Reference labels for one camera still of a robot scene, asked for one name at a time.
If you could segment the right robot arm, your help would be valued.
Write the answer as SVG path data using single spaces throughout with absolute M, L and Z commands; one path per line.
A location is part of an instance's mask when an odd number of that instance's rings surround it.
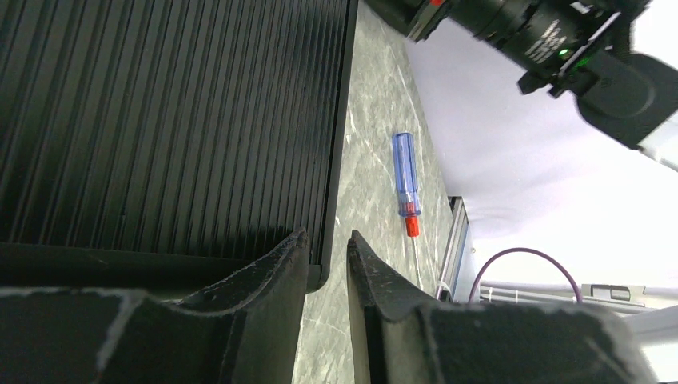
M 523 94 L 569 92 L 580 116 L 621 145 L 677 167 L 677 70 L 632 50 L 646 1 L 371 1 L 411 41 L 451 20 L 524 70 Z

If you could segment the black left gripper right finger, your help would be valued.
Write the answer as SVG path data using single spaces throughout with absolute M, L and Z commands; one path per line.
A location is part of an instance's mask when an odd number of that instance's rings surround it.
M 347 284 L 357 383 L 654 383 L 630 329 L 587 304 L 454 304 L 354 231 Z

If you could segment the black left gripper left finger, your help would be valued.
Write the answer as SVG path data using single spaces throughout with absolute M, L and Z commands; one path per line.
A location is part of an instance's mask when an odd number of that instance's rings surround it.
M 138 289 L 4 288 L 4 383 L 289 383 L 309 268 L 297 230 L 179 302 Z

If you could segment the black poker set case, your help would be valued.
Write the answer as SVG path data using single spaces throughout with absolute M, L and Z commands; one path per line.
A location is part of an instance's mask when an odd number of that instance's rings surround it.
M 4 1 L 1 283 L 330 271 L 355 1 Z

